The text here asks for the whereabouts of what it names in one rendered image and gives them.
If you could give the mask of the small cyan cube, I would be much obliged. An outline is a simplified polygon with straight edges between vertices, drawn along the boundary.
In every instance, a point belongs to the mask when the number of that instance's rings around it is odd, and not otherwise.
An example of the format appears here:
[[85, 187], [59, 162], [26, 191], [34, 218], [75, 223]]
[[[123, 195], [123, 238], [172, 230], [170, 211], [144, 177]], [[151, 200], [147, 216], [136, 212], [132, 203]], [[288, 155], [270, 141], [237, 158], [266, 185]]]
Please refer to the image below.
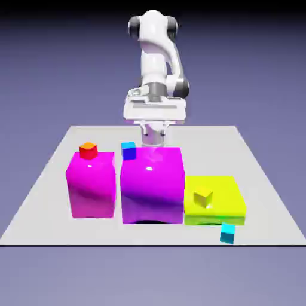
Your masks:
[[235, 225], [222, 223], [221, 225], [221, 234], [220, 234], [220, 242], [233, 244], [235, 237]]

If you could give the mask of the large yellow box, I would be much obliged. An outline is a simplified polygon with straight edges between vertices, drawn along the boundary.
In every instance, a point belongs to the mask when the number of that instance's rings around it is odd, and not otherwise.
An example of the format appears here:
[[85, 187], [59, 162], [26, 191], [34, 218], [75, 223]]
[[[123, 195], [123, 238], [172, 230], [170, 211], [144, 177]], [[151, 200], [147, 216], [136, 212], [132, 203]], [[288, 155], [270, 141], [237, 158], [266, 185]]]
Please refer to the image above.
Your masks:
[[[197, 186], [213, 191], [209, 207], [194, 203], [193, 191]], [[188, 175], [185, 178], [184, 211], [186, 225], [244, 225], [247, 206], [234, 176]]]

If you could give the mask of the large magenta box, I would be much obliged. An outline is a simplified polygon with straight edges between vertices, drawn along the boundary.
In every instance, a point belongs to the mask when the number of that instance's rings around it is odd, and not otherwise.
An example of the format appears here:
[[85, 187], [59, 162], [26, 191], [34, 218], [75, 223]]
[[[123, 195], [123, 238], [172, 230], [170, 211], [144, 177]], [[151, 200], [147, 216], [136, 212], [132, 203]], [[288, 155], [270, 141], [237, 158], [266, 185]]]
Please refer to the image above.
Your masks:
[[112, 218], [116, 200], [113, 152], [99, 152], [86, 160], [75, 152], [66, 169], [73, 218]]

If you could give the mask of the small blue cube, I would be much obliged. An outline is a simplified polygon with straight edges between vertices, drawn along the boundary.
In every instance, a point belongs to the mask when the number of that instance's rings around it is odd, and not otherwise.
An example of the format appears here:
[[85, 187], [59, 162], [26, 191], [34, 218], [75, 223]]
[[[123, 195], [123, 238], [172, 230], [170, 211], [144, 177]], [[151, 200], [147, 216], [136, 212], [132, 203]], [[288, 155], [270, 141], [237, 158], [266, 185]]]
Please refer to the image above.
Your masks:
[[124, 161], [136, 159], [136, 154], [137, 154], [136, 144], [134, 142], [122, 143], [121, 153]]

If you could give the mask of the large purple box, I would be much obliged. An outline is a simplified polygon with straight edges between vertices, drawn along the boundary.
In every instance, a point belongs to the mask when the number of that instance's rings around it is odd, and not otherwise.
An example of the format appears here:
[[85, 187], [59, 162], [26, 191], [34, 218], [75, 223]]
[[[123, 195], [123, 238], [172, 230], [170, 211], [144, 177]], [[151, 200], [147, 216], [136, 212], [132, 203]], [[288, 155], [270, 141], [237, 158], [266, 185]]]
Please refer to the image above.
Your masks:
[[137, 147], [120, 173], [124, 224], [182, 224], [185, 171], [179, 147]]

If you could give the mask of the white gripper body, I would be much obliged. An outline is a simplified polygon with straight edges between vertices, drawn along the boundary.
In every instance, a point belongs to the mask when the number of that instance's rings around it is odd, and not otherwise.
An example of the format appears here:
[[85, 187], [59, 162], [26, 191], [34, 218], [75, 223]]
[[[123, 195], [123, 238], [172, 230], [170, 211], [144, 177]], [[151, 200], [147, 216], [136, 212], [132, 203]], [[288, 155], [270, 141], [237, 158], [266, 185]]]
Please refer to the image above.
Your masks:
[[150, 102], [149, 96], [126, 96], [123, 117], [127, 121], [184, 122], [186, 100], [162, 96], [161, 102]]

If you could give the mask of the small yellow cube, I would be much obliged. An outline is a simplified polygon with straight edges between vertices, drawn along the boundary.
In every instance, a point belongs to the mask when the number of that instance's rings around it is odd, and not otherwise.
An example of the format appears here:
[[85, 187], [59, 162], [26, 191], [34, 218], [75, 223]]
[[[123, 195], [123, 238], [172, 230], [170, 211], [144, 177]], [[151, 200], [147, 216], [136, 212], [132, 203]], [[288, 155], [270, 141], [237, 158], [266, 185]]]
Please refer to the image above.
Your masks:
[[193, 191], [194, 203], [204, 208], [210, 206], [212, 202], [213, 191], [205, 186], [197, 186]]

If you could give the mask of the small red cube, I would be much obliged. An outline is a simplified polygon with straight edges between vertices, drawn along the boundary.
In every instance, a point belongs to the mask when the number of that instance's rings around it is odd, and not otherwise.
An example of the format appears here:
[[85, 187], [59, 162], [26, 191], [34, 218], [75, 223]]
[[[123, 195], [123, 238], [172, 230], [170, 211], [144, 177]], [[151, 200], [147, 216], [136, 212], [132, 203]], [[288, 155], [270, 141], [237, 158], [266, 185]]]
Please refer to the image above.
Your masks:
[[79, 156], [85, 160], [91, 160], [97, 157], [97, 145], [94, 143], [83, 143], [79, 146]]

